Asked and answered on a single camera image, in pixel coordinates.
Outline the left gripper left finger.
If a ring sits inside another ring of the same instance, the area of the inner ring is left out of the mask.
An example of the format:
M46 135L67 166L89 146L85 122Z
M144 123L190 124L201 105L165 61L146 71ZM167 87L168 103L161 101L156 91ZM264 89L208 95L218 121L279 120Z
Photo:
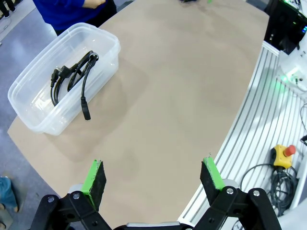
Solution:
M99 214L99 206L106 185L102 161L93 161L80 190L42 197L31 230L70 230L71 223L80 222L86 230L110 230Z

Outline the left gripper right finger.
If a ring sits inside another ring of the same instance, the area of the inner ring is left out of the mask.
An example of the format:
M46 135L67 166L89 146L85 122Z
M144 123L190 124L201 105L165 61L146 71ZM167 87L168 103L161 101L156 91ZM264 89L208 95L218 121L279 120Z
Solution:
M228 217L238 218L246 230L280 230L281 226L262 188L247 193L226 186L211 157L201 162L200 180L209 208L196 223L195 230L220 230Z

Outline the person's left hand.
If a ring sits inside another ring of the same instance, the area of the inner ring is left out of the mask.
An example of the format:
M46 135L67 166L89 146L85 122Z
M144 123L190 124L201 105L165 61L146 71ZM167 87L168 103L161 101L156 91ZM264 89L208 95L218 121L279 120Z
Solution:
M83 8L96 9L105 2L105 0L85 0L83 3Z

